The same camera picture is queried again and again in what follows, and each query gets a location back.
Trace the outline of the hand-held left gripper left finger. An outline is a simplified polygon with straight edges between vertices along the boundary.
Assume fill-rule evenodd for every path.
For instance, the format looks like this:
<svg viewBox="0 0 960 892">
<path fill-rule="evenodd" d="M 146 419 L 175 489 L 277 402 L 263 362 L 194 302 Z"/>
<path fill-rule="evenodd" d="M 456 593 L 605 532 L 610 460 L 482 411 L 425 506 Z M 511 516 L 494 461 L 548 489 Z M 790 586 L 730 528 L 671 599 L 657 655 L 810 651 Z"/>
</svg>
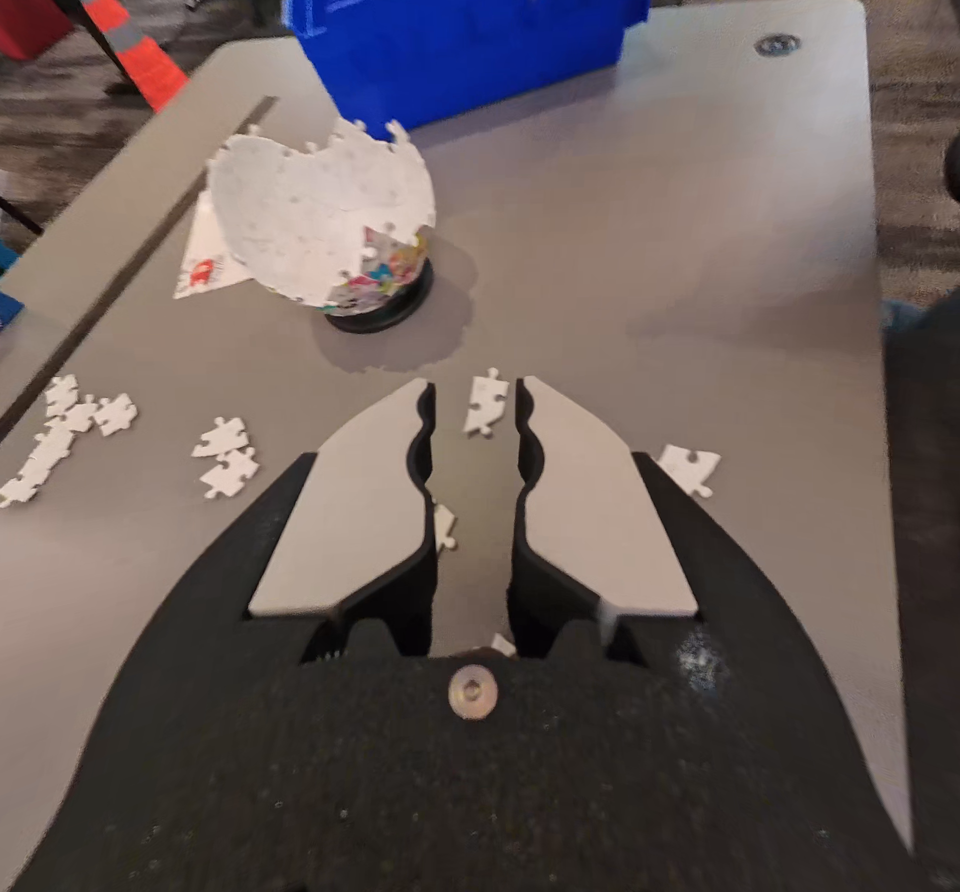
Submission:
<svg viewBox="0 0 960 892">
<path fill-rule="evenodd" d="M 425 657 L 438 585 L 432 472 L 436 389 L 412 380 L 318 448 L 247 611 L 315 617 L 343 642 L 383 622 L 399 653 Z"/>
</svg>

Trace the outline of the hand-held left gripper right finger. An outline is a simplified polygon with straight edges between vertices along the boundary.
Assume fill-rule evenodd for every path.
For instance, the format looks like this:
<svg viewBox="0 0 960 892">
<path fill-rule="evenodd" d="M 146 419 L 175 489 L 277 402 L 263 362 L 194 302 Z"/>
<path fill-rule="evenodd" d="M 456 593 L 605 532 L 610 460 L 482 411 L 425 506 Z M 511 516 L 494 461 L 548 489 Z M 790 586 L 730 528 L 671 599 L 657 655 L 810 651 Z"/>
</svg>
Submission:
<svg viewBox="0 0 960 892">
<path fill-rule="evenodd" d="M 510 630 L 544 659 L 583 622 L 601 655 L 641 659 L 700 626 L 699 605 L 642 470 L 605 421 L 535 376 L 517 382 L 522 488 L 513 522 Z"/>
</svg>

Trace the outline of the black ball stand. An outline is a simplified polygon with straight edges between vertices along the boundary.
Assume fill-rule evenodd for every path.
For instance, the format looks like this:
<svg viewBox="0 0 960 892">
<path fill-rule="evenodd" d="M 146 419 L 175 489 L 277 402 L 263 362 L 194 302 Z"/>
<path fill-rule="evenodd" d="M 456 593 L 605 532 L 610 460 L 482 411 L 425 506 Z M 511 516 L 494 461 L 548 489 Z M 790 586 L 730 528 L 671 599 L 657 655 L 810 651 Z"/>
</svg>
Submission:
<svg viewBox="0 0 960 892">
<path fill-rule="evenodd" d="M 402 323 L 425 303 L 434 283 L 435 272 L 429 257 L 423 259 L 421 269 L 409 284 L 381 296 L 369 310 L 324 311 L 326 321 L 347 334 L 376 334 Z"/>
</svg>

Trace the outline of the partly built puzzle ball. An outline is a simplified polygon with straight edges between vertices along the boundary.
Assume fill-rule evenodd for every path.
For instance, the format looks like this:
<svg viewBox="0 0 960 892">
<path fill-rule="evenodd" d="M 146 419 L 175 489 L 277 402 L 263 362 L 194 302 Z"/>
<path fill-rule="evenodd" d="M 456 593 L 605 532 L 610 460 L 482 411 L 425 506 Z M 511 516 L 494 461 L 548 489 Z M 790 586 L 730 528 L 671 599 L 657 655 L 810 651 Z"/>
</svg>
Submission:
<svg viewBox="0 0 960 892">
<path fill-rule="evenodd" d="M 396 121 L 375 139 L 337 118 L 303 150 L 248 131 L 207 166 L 226 249 L 259 285 L 336 318 L 386 307 L 428 262 L 436 199 L 426 161 Z"/>
</svg>

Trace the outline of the puzzle instruction sheet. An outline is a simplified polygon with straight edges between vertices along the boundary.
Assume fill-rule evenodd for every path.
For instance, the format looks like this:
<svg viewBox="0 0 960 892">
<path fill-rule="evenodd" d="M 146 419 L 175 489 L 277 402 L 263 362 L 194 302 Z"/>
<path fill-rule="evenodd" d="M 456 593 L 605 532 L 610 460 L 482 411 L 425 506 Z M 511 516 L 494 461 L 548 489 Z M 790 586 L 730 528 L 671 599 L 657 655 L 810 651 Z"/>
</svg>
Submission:
<svg viewBox="0 0 960 892">
<path fill-rule="evenodd" d="M 175 300 L 236 286 L 252 278 L 224 239 L 209 190 L 202 190 L 186 240 L 174 288 Z"/>
</svg>

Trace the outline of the cluster of loose puzzle pieces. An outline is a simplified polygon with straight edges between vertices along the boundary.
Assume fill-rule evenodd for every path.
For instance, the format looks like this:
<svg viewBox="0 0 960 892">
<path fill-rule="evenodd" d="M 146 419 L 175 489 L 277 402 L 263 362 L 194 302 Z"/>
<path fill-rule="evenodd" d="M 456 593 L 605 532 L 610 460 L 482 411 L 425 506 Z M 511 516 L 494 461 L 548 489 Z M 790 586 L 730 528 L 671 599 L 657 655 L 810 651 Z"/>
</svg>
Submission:
<svg viewBox="0 0 960 892">
<path fill-rule="evenodd" d="M 56 466 L 72 453 L 75 440 L 96 429 L 103 437 L 127 430 L 138 418 L 129 395 L 98 399 L 82 396 L 75 375 L 54 377 L 43 391 L 44 430 L 33 437 L 33 449 L 16 475 L 1 487 L 1 507 L 24 504 L 41 490 Z"/>
</svg>

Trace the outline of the person's leg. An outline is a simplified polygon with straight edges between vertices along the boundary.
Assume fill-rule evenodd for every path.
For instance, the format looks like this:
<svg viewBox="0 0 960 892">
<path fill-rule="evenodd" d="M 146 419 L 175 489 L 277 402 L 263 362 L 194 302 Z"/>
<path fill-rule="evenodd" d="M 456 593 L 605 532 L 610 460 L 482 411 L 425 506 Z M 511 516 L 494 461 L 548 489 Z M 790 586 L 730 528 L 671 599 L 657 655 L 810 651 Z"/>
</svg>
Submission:
<svg viewBox="0 0 960 892">
<path fill-rule="evenodd" d="M 884 342 L 915 854 L 959 888 L 959 298 Z"/>
</svg>

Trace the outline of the blue plastic bin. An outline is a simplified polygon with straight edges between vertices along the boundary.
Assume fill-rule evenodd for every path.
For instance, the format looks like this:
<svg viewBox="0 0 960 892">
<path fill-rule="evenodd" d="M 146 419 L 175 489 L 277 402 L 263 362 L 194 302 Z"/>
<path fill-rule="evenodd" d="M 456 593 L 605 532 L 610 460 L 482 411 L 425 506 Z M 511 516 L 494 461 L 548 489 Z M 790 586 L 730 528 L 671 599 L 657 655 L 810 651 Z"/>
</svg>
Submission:
<svg viewBox="0 0 960 892">
<path fill-rule="evenodd" d="M 340 115 L 378 139 L 615 65 L 651 0 L 282 0 Z"/>
</svg>

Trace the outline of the orange traffic cone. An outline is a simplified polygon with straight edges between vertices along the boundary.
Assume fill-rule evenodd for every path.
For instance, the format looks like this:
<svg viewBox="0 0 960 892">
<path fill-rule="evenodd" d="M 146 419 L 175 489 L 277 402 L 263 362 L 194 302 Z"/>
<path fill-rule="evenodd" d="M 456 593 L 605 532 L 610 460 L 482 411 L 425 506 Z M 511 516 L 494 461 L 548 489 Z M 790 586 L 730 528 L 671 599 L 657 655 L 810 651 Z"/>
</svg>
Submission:
<svg viewBox="0 0 960 892">
<path fill-rule="evenodd" d="M 188 77 L 119 0 L 77 0 L 89 31 L 158 113 L 187 85 Z"/>
</svg>

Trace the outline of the large red bin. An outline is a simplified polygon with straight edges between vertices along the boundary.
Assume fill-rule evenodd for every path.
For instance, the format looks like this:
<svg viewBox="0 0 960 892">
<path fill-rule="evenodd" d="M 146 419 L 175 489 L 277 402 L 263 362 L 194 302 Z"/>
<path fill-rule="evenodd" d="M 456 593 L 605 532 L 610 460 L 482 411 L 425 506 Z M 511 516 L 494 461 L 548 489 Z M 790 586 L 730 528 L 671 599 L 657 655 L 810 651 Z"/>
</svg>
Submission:
<svg viewBox="0 0 960 892">
<path fill-rule="evenodd" d="M 73 29 L 53 0 L 1 0 L 1 53 L 7 59 L 37 59 Z"/>
</svg>

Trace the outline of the black stanchion post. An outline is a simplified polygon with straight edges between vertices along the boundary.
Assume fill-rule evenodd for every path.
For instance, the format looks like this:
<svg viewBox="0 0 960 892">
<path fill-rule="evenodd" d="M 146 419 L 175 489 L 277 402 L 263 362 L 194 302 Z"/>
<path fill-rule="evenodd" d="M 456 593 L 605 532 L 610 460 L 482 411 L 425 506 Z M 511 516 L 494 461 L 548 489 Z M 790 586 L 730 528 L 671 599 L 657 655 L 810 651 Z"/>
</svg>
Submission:
<svg viewBox="0 0 960 892">
<path fill-rule="evenodd" d="M 31 219 L 28 214 L 21 211 L 18 206 L 7 201 L 3 195 L 1 195 L 0 205 L 2 213 L 8 218 L 12 219 L 21 227 L 31 232 L 34 236 L 43 235 L 43 228 L 34 222 L 34 220 Z"/>
</svg>

